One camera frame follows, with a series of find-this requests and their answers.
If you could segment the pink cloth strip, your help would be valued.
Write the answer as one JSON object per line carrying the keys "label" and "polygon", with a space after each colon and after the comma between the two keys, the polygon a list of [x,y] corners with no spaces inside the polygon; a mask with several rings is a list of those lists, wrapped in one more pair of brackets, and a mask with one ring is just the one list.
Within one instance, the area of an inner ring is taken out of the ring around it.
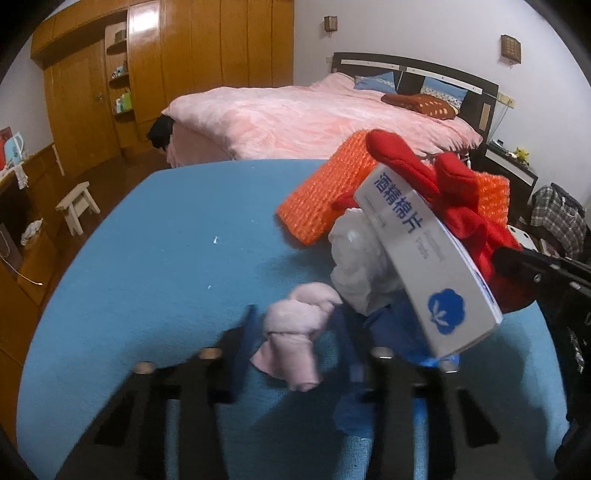
{"label": "pink cloth strip", "polygon": [[325,331],[342,299],[325,283],[301,284],[287,298],[266,309],[263,344],[250,361],[257,370],[283,380],[293,391],[307,392],[321,383],[314,342]]}

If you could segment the blue plastic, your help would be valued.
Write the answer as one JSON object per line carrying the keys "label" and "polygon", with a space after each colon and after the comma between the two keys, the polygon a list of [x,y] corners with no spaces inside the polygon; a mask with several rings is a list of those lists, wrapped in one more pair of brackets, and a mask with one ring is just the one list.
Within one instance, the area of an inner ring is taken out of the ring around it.
{"label": "blue plastic", "polygon": [[408,413],[413,419],[424,415],[428,433],[438,440],[454,438],[449,386],[445,367],[453,373],[460,356],[433,356],[422,326],[406,296],[362,316],[372,333],[374,355],[384,368],[383,394],[375,405],[335,407],[335,425],[348,435],[382,439],[394,434],[394,424]]}

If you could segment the white tissue ball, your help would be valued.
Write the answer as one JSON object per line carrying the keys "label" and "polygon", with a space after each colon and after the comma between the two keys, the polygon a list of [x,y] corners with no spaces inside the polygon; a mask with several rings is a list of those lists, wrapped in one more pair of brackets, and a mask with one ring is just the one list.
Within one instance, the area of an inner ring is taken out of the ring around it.
{"label": "white tissue ball", "polygon": [[404,288],[362,209],[346,210],[335,220],[328,238],[335,262],[332,285],[356,312],[369,316],[389,305],[394,294]]}

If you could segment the white blue alcohol pad box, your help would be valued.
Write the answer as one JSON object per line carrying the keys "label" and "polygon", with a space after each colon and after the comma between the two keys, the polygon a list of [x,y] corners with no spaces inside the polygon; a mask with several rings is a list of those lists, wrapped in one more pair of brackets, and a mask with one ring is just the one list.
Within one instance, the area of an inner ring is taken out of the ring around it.
{"label": "white blue alcohol pad box", "polygon": [[501,309],[472,258],[406,180],[380,165],[355,199],[400,276],[434,357],[458,354],[501,324]]}

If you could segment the orange foam net sleeve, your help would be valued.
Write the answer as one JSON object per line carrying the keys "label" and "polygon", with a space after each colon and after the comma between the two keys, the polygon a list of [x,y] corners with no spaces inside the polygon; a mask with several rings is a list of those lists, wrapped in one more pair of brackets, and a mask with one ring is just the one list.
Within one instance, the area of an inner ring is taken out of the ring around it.
{"label": "orange foam net sleeve", "polygon": [[[305,246],[328,234],[335,220],[345,212],[334,203],[353,193],[378,166],[367,150],[367,130],[349,136],[324,165],[304,180],[280,204],[276,215],[290,234]],[[509,222],[510,181],[486,172],[475,174],[478,212],[503,226]]]}

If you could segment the red fabric bow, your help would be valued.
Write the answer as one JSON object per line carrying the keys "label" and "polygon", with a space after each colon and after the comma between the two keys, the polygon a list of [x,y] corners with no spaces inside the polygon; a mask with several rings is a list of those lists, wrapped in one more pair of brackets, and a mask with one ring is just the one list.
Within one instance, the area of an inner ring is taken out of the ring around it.
{"label": "red fabric bow", "polygon": [[[503,226],[478,212],[476,173],[456,154],[439,154],[434,164],[428,166],[401,136],[383,130],[369,132],[367,150],[378,164],[390,167],[421,194],[438,219],[460,240],[503,312],[511,313],[533,302],[534,295],[526,291],[524,284],[506,279],[496,271],[494,252],[501,247],[518,249],[520,245],[508,224]],[[346,193],[335,201],[334,207],[346,212],[358,204],[353,193]]]}

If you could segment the plaid clothes pile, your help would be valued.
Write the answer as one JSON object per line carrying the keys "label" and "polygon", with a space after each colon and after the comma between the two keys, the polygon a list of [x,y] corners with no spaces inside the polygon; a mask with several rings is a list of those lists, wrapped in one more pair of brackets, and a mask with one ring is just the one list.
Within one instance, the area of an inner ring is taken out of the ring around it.
{"label": "plaid clothes pile", "polygon": [[566,257],[577,259],[584,251],[587,224],[585,210],[555,183],[541,187],[532,197],[532,227],[545,229],[562,247]]}

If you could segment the blue table cloth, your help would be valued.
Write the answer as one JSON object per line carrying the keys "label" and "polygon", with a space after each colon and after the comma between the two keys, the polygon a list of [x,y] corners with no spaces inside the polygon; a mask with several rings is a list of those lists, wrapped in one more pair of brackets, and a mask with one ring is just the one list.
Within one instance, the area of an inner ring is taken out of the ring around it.
{"label": "blue table cloth", "polygon": [[[20,455],[53,478],[140,360],[174,365],[211,345],[245,308],[325,282],[329,244],[297,245],[276,222],[315,160],[256,160],[150,175],[102,222],[54,291],[26,358],[18,399]],[[315,346],[324,380],[304,394],[250,370],[221,408],[233,479],[360,479],[370,440],[335,428],[342,394],[335,339]]]}

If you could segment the yellow plush toy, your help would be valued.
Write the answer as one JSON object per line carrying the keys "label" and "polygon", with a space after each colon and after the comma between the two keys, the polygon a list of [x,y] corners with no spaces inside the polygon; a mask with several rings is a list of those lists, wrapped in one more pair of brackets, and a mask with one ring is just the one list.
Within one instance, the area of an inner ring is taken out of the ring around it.
{"label": "yellow plush toy", "polygon": [[516,148],[514,151],[515,157],[522,163],[528,164],[529,163],[529,152],[522,148]]}

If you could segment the black white nightstand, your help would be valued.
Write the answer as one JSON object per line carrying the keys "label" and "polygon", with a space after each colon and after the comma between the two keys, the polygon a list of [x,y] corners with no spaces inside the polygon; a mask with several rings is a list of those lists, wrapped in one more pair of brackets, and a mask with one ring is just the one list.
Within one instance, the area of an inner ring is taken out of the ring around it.
{"label": "black white nightstand", "polygon": [[470,160],[473,170],[501,175],[510,181],[509,223],[516,225],[527,214],[538,176],[510,156],[501,155],[489,144],[473,151]]}

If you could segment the black bed headboard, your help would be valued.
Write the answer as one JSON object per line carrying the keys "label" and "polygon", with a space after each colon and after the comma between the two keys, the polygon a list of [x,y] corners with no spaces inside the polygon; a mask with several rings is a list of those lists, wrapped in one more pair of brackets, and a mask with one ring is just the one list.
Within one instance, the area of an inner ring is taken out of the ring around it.
{"label": "black bed headboard", "polygon": [[332,73],[341,72],[351,77],[375,76],[392,71],[400,94],[419,93],[426,78],[432,78],[467,91],[460,117],[487,140],[499,87],[473,74],[401,56],[377,53],[335,52],[332,54]]}

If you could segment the white wooden stool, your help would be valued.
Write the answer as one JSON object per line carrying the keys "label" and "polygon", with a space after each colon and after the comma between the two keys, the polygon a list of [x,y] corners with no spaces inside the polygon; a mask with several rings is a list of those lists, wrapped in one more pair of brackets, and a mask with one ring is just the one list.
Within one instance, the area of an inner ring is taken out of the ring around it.
{"label": "white wooden stool", "polygon": [[89,186],[88,181],[77,184],[55,207],[55,210],[63,215],[71,236],[81,236],[84,233],[79,218],[86,210],[96,215],[101,213],[89,191]]}

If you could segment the right blue pillow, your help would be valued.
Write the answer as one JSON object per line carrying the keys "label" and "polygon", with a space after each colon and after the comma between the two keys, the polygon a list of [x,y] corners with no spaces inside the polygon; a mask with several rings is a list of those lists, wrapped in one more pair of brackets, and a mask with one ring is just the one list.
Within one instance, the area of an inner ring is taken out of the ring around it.
{"label": "right blue pillow", "polygon": [[468,90],[438,79],[426,77],[420,93],[443,100],[459,111],[462,108]]}

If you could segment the blue pillow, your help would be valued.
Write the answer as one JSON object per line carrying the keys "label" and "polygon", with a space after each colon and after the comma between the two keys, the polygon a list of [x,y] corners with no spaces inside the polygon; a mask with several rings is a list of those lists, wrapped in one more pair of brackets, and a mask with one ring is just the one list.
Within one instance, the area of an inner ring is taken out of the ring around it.
{"label": "blue pillow", "polygon": [[443,100],[459,111],[462,108],[468,90],[438,79],[426,77],[420,93]]}
{"label": "blue pillow", "polygon": [[393,71],[376,76],[356,76],[356,90],[372,90],[383,94],[396,94],[396,78]]}

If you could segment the black garment on bed end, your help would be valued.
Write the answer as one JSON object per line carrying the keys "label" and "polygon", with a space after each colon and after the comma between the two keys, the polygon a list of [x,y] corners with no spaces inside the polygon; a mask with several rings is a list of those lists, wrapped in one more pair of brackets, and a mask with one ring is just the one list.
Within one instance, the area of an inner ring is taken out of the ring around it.
{"label": "black garment on bed end", "polygon": [[149,128],[146,138],[152,147],[165,151],[169,145],[173,132],[174,119],[168,115],[161,114]]}

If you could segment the brown dotted pillow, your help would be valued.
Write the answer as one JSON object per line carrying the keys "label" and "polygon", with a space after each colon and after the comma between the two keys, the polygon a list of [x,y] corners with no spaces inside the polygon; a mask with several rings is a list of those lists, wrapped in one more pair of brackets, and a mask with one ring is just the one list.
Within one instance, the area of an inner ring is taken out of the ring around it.
{"label": "brown dotted pillow", "polygon": [[389,93],[384,94],[381,101],[387,105],[410,110],[438,120],[451,120],[458,115],[458,111],[453,105],[428,94],[400,95]]}

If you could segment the pink quilt bed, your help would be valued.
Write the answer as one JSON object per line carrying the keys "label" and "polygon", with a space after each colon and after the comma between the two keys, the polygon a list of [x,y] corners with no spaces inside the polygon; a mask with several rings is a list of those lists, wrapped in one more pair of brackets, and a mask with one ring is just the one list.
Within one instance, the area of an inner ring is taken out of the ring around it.
{"label": "pink quilt bed", "polygon": [[482,136],[459,117],[435,119],[389,105],[332,73],[311,86],[219,87],[174,99],[163,115],[172,167],[225,160],[328,159],[357,131],[399,134],[422,158],[476,149]]}

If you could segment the wooden side cabinet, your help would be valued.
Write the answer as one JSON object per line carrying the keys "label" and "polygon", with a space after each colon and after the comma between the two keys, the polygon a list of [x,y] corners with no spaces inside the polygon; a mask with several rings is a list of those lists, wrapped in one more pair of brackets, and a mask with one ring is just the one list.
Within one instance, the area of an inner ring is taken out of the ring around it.
{"label": "wooden side cabinet", "polygon": [[16,444],[24,363],[41,316],[57,253],[47,232],[55,213],[53,180],[62,179],[53,144],[1,179],[1,430]]}

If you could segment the left blue pillow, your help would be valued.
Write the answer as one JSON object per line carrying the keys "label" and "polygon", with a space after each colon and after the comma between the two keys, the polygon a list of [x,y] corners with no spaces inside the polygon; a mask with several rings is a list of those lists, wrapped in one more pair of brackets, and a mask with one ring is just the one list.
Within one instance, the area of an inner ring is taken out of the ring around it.
{"label": "left blue pillow", "polygon": [[356,90],[372,90],[383,94],[396,94],[396,78],[393,71],[376,76],[356,76]]}

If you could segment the light blue electric kettle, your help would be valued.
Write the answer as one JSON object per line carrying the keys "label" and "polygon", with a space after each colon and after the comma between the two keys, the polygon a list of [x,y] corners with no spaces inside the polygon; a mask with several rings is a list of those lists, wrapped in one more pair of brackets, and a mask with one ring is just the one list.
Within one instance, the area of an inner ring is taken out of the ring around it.
{"label": "light blue electric kettle", "polygon": [[8,167],[13,167],[23,161],[24,138],[20,132],[15,133],[4,144],[5,160]]}

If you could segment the wooden wardrobe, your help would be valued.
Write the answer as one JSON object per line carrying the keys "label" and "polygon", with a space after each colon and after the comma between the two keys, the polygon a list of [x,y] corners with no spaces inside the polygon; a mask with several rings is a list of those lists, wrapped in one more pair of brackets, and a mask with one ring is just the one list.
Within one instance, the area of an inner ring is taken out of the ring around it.
{"label": "wooden wardrobe", "polygon": [[78,177],[142,141],[175,98],[294,81],[294,2],[77,1],[34,31],[53,142]]}

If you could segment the red picture box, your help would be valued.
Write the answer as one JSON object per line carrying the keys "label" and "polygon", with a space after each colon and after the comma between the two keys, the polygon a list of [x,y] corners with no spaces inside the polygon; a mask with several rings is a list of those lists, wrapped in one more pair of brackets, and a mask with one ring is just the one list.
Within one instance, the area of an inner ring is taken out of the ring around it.
{"label": "red picture box", "polygon": [[0,130],[0,170],[3,170],[7,165],[5,145],[12,137],[12,130],[10,127],[5,127]]}

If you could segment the right wall lamp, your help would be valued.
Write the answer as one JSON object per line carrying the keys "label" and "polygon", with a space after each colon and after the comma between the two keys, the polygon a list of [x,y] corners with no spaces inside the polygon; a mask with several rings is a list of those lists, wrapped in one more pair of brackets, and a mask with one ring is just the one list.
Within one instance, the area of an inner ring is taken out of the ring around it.
{"label": "right wall lamp", "polygon": [[522,63],[522,47],[519,40],[516,38],[503,34],[500,37],[501,58],[511,64]]}

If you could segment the wall lamp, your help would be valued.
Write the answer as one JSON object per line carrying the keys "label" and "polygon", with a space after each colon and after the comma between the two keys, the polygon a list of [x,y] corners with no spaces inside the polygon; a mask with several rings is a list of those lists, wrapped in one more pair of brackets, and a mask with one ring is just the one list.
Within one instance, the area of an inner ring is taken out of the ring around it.
{"label": "wall lamp", "polygon": [[522,63],[522,47],[519,40],[516,38],[503,34],[500,37],[501,58],[511,64]]}
{"label": "wall lamp", "polygon": [[334,33],[339,29],[338,17],[335,15],[328,15],[324,17],[325,33]]}

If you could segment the left wall lamp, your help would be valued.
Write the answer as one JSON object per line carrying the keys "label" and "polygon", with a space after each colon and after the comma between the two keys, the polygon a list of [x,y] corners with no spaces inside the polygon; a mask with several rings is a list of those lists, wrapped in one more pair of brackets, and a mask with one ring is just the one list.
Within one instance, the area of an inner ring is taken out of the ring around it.
{"label": "left wall lamp", "polygon": [[338,17],[335,15],[328,15],[324,17],[325,33],[334,33],[339,29]]}

